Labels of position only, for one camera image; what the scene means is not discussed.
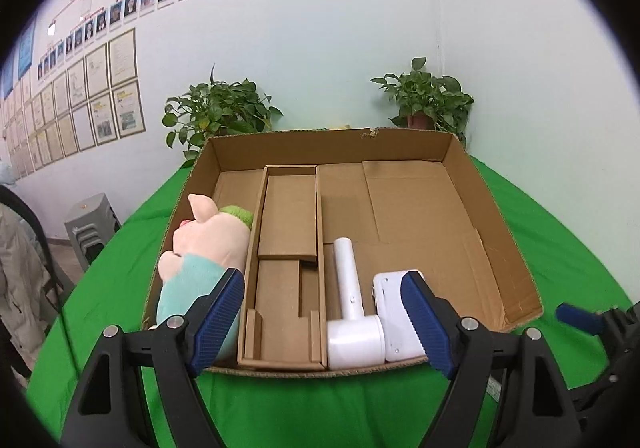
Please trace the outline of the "person in beige coat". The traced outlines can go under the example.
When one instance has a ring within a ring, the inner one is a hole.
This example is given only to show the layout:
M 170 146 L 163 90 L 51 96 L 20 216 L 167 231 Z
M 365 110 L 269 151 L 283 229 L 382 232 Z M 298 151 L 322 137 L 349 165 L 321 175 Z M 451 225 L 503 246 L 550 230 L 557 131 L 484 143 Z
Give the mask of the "person in beige coat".
M 52 255 L 34 211 L 12 189 L 1 164 L 1 358 L 26 384 L 55 320 Z

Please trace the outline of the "framed certificates on wall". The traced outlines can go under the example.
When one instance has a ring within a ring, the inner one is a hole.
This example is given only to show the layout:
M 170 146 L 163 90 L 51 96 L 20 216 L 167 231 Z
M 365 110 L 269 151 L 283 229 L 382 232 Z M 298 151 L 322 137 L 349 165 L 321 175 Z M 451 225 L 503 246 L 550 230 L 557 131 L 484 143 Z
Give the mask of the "framed certificates on wall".
M 145 131 L 134 28 L 79 56 L 38 92 L 22 80 L 1 98 L 1 141 L 15 179 Z

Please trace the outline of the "right potted plant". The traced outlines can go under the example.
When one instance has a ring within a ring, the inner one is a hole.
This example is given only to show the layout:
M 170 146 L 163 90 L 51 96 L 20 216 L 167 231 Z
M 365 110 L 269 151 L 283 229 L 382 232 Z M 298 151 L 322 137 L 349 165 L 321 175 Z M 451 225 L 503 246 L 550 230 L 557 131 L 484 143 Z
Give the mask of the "right potted plant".
M 413 57 L 408 72 L 387 72 L 370 82 L 397 107 L 397 115 L 390 118 L 395 127 L 450 133 L 465 146 L 474 98 L 462 90 L 457 78 L 436 76 L 427 70 L 426 63 L 426 57 Z

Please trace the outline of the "pink pig plush toy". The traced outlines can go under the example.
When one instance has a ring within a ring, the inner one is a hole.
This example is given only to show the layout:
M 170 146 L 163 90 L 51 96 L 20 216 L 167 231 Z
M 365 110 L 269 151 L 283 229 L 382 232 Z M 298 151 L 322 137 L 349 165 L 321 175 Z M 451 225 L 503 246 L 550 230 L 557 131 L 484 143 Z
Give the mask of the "pink pig plush toy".
M 172 234 L 171 247 L 160 255 L 162 289 L 155 322 L 184 315 L 196 299 L 205 297 L 229 269 L 245 267 L 253 213 L 237 205 L 218 207 L 212 198 L 190 194 L 190 220 Z

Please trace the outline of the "grey plastic stool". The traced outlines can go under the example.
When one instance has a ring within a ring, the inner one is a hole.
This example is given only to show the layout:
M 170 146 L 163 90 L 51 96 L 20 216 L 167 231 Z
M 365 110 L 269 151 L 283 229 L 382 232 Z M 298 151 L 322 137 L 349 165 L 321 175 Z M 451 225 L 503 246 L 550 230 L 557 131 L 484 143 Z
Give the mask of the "grey plastic stool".
M 75 203 L 64 226 L 84 272 L 120 230 L 119 219 L 104 193 Z

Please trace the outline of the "narrow cardboard insert box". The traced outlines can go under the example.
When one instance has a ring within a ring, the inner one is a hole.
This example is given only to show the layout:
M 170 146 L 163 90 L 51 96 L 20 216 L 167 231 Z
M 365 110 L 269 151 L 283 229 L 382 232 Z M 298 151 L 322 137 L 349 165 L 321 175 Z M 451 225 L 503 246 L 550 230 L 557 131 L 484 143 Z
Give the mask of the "narrow cardboard insert box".
M 238 364 L 256 371 L 326 370 L 326 270 L 316 165 L 262 170 L 244 283 Z

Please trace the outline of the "large cardboard tray box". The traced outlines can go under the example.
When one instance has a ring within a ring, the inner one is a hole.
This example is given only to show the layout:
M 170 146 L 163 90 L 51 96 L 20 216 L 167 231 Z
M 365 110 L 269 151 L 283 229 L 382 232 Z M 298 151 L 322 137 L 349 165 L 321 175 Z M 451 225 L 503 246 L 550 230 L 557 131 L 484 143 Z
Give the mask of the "large cardboard tray box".
M 268 165 L 314 164 L 320 183 L 326 322 L 341 318 L 333 242 L 352 241 L 364 311 L 373 277 L 416 269 L 458 314 L 508 332 L 542 314 L 532 274 L 494 197 L 454 136 L 435 131 L 286 131 L 212 138 L 183 185 L 217 205 L 255 213 Z M 219 373 L 270 379 L 323 379 L 319 372 L 256 371 L 238 348 Z

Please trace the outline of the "potted plant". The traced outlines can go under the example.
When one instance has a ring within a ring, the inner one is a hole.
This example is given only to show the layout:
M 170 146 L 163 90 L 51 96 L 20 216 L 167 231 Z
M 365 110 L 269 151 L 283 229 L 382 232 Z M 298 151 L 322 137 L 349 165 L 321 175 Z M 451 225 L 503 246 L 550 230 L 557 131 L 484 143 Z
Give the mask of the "potted plant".
M 395 127 L 450 133 L 465 146 L 474 98 L 462 90 L 457 78 L 436 76 L 427 70 L 426 63 L 426 57 L 413 57 L 408 72 L 387 72 L 370 82 L 397 107 L 397 115 L 390 118 Z
M 191 167 L 209 138 L 271 132 L 283 112 L 271 96 L 248 79 L 227 82 L 214 78 L 191 84 L 186 93 L 168 97 L 162 124 L 169 148 L 183 147 L 183 167 Z

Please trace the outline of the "left potted plant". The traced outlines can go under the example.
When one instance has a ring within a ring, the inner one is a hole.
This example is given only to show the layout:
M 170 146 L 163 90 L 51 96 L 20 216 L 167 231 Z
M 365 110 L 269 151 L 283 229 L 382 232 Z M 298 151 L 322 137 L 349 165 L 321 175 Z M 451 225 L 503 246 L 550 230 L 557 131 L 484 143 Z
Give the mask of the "left potted plant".
M 271 132 L 283 112 L 271 96 L 248 79 L 227 82 L 214 78 L 191 84 L 186 93 L 168 97 L 162 124 L 169 148 L 183 147 L 183 167 L 191 167 L 209 138 Z

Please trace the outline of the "green white carton box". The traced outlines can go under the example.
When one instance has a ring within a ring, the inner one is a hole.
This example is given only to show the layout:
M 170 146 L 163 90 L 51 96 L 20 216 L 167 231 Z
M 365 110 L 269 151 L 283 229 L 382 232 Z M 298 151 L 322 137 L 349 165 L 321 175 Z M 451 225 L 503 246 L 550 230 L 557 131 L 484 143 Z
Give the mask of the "green white carton box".
M 502 385 L 494 377 L 490 376 L 487 381 L 486 393 L 495 401 L 500 402 Z

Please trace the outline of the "white device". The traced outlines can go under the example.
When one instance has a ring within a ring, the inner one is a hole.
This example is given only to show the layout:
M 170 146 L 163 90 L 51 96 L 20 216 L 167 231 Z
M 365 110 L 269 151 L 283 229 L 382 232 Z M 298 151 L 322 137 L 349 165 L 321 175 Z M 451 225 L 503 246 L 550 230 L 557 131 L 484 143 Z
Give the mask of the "white device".
M 378 273 L 372 281 L 372 297 L 385 336 L 385 360 L 423 357 L 424 350 L 401 298 L 401 281 L 407 271 Z

